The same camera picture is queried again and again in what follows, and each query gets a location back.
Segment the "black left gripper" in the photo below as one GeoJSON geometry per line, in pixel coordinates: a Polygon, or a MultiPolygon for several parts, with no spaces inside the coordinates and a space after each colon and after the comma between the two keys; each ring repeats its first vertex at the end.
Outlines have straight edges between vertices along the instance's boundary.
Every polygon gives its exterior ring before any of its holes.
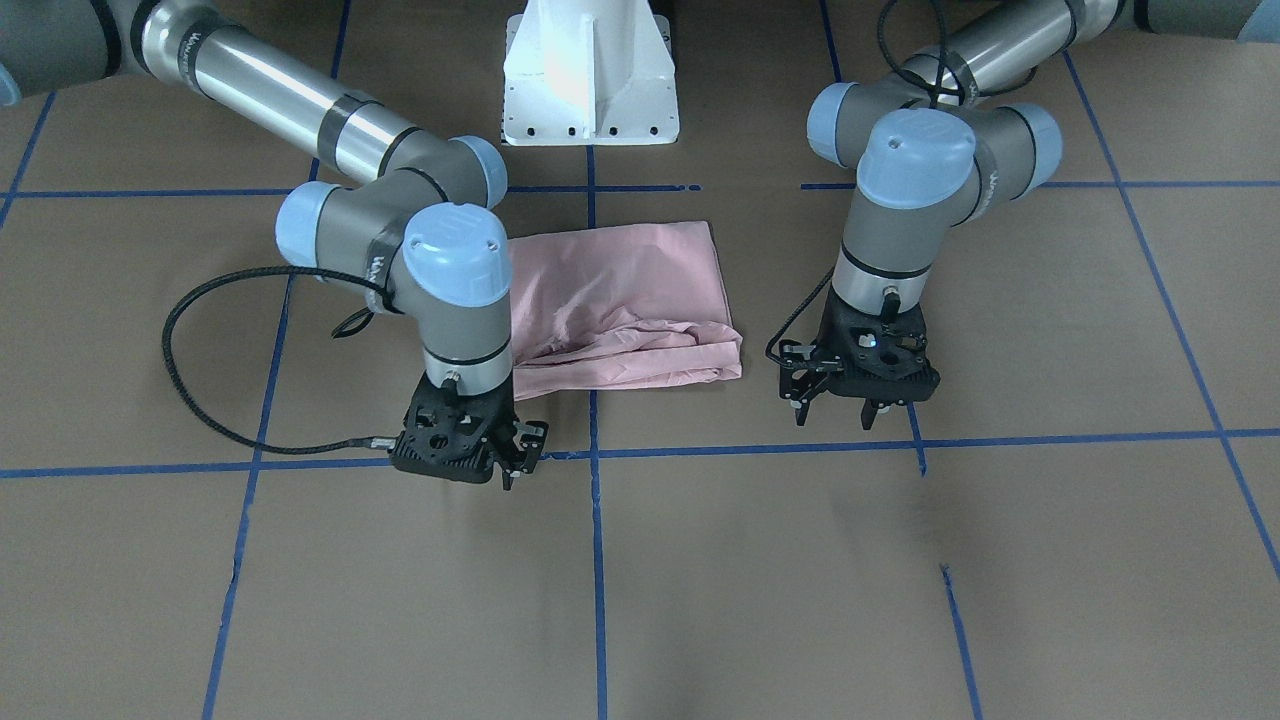
{"type": "Polygon", "coordinates": [[[824,392],[864,398],[861,428],[870,430],[892,404],[923,402],[940,384],[925,355],[923,311],[905,309],[896,292],[879,297],[870,314],[836,292],[826,300],[818,346],[791,340],[780,343],[780,397],[804,427],[812,404],[824,392]]]}

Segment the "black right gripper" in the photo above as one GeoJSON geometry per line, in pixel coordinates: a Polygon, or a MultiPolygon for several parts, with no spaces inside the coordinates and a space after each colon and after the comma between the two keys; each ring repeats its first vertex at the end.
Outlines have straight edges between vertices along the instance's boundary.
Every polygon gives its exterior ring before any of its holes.
{"type": "Polygon", "coordinates": [[[547,421],[517,419],[511,375],[480,395],[424,375],[389,457],[399,471],[471,484],[488,483],[500,468],[503,491],[511,491],[517,478],[534,473],[548,432],[547,421]]]}

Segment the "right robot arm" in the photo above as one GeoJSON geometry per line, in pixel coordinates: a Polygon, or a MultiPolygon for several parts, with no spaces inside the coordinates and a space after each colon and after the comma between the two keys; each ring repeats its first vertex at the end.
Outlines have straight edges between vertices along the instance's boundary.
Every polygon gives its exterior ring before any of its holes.
{"type": "Polygon", "coordinates": [[[220,275],[169,311],[163,361],[180,401],[218,434],[264,454],[385,452],[394,469],[506,489],[532,473],[548,425],[515,410],[509,238],[495,206],[508,190],[498,150],[439,138],[256,37],[211,1],[5,1],[3,104],[120,74],[189,88],[306,151],[349,186],[310,181],[275,219],[283,264],[220,275]],[[357,291],[364,310],[419,328],[424,373],[402,430],[326,445],[276,446],[210,416],[180,378],[177,323],[198,299],[259,277],[310,275],[357,291]]]}

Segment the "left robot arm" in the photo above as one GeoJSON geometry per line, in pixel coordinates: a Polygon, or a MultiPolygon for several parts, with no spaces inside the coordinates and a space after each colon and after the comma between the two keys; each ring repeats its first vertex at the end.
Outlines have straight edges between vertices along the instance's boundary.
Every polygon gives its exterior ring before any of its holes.
{"type": "Polygon", "coordinates": [[[938,387],[920,301],[946,233],[1042,186],[1064,154],[1047,110],[984,110],[984,100],[1116,28],[1277,41],[1275,1],[1001,1],[957,31],[940,3],[932,6],[936,44],[899,60],[886,3],[876,40],[890,73],[823,88],[806,118],[812,150],[854,169],[855,190],[838,256],[817,286],[826,304],[815,338],[777,332],[765,346],[797,425],[822,395],[861,400],[870,429],[882,413],[927,401],[938,387]]]}

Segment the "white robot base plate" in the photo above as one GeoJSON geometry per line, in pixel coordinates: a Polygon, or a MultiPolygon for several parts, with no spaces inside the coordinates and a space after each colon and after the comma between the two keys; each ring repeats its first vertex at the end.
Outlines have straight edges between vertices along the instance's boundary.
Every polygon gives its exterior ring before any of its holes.
{"type": "Polygon", "coordinates": [[[672,1],[527,1],[506,22],[511,146],[678,141],[672,1]]]}

